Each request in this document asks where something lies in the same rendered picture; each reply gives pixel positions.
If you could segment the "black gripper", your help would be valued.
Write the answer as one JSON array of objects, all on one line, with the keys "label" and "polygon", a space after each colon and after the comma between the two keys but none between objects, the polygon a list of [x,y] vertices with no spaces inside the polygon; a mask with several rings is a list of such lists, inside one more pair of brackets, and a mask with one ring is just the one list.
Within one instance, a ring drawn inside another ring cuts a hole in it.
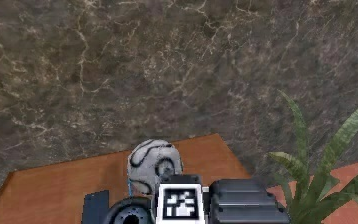
[{"label": "black gripper", "polygon": [[109,208],[102,224],[155,224],[151,200],[141,196],[124,198]]}]

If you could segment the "dark blue cellphone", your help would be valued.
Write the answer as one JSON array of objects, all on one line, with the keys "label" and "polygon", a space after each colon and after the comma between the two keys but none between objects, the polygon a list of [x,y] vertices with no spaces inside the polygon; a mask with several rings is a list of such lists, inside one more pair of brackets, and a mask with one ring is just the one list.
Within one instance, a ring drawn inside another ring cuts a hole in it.
[{"label": "dark blue cellphone", "polygon": [[81,224],[102,224],[108,209],[108,190],[87,194],[84,197]]}]

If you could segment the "white and black ball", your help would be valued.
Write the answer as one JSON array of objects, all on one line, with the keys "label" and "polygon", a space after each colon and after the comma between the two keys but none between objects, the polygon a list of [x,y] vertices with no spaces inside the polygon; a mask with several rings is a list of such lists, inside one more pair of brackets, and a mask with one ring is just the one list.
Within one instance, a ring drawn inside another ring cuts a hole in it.
[{"label": "white and black ball", "polygon": [[183,162],[178,149],[161,139],[138,144],[127,158],[129,185],[141,194],[151,195],[166,177],[182,174]]}]

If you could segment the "brown wooden table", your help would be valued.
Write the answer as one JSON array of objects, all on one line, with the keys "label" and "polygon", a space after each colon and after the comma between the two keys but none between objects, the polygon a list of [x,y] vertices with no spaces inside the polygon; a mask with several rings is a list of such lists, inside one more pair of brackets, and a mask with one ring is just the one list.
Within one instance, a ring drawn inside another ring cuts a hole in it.
[{"label": "brown wooden table", "polygon": [[[205,185],[222,178],[249,178],[222,137],[175,141],[184,171]],[[81,224],[84,198],[107,190],[109,203],[128,196],[128,150],[9,173],[0,189],[0,224]]]}]

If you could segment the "green house plant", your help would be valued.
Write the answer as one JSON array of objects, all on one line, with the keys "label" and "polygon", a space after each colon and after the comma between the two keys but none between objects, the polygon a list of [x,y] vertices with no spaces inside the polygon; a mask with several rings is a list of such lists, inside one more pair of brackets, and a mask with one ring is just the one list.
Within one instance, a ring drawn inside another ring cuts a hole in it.
[{"label": "green house plant", "polygon": [[340,180],[332,175],[332,168],[358,133],[358,109],[344,121],[325,146],[320,163],[311,174],[308,128],[302,111],[285,92],[280,95],[287,101],[293,114],[297,154],[275,151],[268,156],[282,165],[296,181],[296,188],[291,189],[285,178],[278,179],[285,196],[286,211],[291,224],[323,224],[328,216],[345,204],[351,201],[358,204],[358,174],[337,192],[333,188]]}]

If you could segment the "red-orange table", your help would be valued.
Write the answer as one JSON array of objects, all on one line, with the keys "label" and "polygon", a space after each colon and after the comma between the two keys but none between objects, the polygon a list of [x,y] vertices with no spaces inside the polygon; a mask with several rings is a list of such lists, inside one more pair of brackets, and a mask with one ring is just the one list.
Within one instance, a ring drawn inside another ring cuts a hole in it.
[{"label": "red-orange table", "polygon": [[331,171],[313,205],[295,206],[292,224],[358,224],[358,162]]}]

